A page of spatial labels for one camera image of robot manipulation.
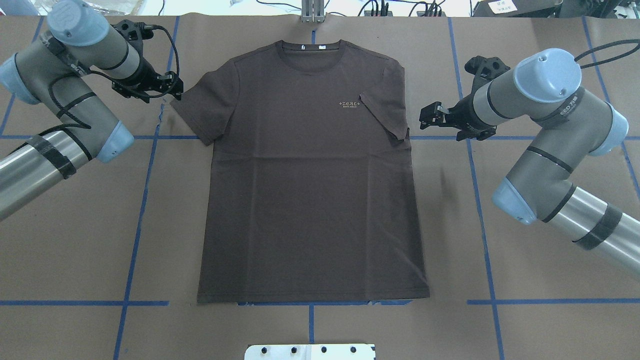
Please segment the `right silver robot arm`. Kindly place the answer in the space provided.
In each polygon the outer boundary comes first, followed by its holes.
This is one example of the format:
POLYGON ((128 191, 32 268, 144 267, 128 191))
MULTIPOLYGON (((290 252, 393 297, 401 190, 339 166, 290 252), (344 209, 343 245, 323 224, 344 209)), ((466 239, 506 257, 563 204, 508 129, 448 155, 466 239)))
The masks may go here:
POLYGON ((464 68, 473 75, 471 92, 450 108, 439 101, 423 107, 420 128, 454 128, 457 141, 484 141, 498 125, 530 117, 541 129, 494 191, 494 205, 522 224, 551 224, 638 276, 638 219, 569 179, 585 157, 609 153, 629 131, 624 116, 583 87, 578 59, 547 48, 514 67, 476 55, 464 68))

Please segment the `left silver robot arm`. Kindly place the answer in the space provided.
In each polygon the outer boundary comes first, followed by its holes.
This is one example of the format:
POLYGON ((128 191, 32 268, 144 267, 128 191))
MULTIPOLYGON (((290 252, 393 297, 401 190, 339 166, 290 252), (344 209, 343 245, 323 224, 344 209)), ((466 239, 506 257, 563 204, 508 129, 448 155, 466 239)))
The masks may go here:
POLYGON ((60 121, 25 139, 1 161, 1 219, 69 179, 93 159, 112 161, 135 138, 83 80, 102 76, 124 98, 151 99, 184 91, 179 70, 161 74, 144 58, 143 41, 166 28, 151 23, 110 24, 82 0, 61 0, 48 30, 1 66, 1 84, 26 104, 44 104, 60 121))

